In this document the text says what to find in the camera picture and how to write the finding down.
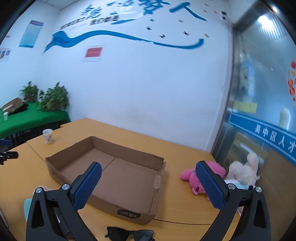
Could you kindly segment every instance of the black sunglasses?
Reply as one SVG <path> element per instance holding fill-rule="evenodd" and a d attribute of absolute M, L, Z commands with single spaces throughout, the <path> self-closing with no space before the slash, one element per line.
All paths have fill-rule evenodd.
<path fill-rule="evenodd" d="M 127 238 L 132 235 L 135 241 L 155 241 L 152 238 L 154 231 L 153 230 L 137 230 L 129 231 L 118 227 L 107 227 L 108 234 L 105 235 L 105 238 L 109 238 L 112 241 L 126 241 Z"/>

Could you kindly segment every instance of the white wall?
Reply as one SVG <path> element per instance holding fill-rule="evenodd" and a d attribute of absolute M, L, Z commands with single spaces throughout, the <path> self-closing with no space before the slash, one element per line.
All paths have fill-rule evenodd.
<path fill-rule="evenodd" d="M 237 23 L 247 10 L 249 10 L 257 1 L 258 0 L 229 0 L 232 22 Z"/>
<path fill-rule="evenodd" d="M 139 2 L 134 1 L 134 8 L 139 11 Z M 113 12 L 113 6 L 106 6 L 109 2 L 112 1 L 80 0 L 70 5 L 59 14 L 54 32 L 80 18 L 89 4 L 103 8 L 100 18 L 109 16 Z M 93 36 L 70 48 L 54 46 L 46 51 L 39 66 L 38 86 L 46 90 L 58 81 L 66 86 L 72 121 L 89 117 L 207 150 L 220 125 L 219 115 L 225 107 L 221 103 L 230 82 L 231 30 L 217 14 L 229 12 L 228 3 L 206 0 L 206 6 L 204 2 L 191 1 L 189 9 L 207 19 L 205 22 L 185 9 L 170 13 L 169 9 L 182 1 L 168 2 L 171 5 L 163 5 L 153 15 L 128 23 L 90 26 L 88 19 L 63 31 L 74 38 L 89 31 L 109 30 L 171 45 L 192 45 L 201 38 L 205 41 L 202 47 L 177 49 L 108 35 Z M 92 45 L 103 46 L 101 60 L 83 62 L 87 47 Z"/>
<path fill-rule="evenodd" d="M 0 62 L 0 107 L 22 96 L 19 92 L 29 81 L 36 83 L 37 65 L 45 46 L 51 39 L 53 24 L 59 10 L 42 2 L 35 2 L 14 23 L 0 48 L 10 48 L 8 61 Z M 22 36 L 31 20 L 44 23 L 33 48 L 19 47 Z"/>

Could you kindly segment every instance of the ceiling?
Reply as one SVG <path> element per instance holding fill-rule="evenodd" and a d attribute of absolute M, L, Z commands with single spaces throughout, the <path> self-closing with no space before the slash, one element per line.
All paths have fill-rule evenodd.
<path fill-rule="evenodd" d="M 70 4 L 77 2 L 79 0 L 38 0 L 38 1 L 47 3 L 51 6 L 55 6 L 58 9 L 63 9 L 67 6 L 69 6 Z"/>

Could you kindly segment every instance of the cardboard box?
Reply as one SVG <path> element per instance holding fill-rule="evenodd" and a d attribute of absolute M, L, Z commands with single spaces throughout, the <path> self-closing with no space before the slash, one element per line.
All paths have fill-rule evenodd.
<path fill-rule="evenodd" d="M 5 104 L 1 109 L 3 112 L 8 112 L 8 114 L 14 112 L 16 109 L 20 108 L 23 102 L 20 98 L 15 98 L 12 101 Z"/>
<path fill-rule="evenodd" d="M 88 204 L 130 222 L 147 224 L 156 215 L 163 158 L 88 137 L 46 158 L 50 175 L 72 183 L 93 162 L 103 173 Z"/>

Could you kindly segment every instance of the black logo on box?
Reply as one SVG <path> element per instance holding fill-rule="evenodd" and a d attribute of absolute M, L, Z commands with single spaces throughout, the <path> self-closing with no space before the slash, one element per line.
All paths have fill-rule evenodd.
<path fill-rule="evenodd" d="M 119 209 L 117 211 L 117 214 L 121 215 L 121 216 L 125 216 L 127 218 L 139 218 L 141 216 L 140 213 L 135 213 L 135 212 L 132 212 L 132 211 L 126 210 L 126 209 Z"/>

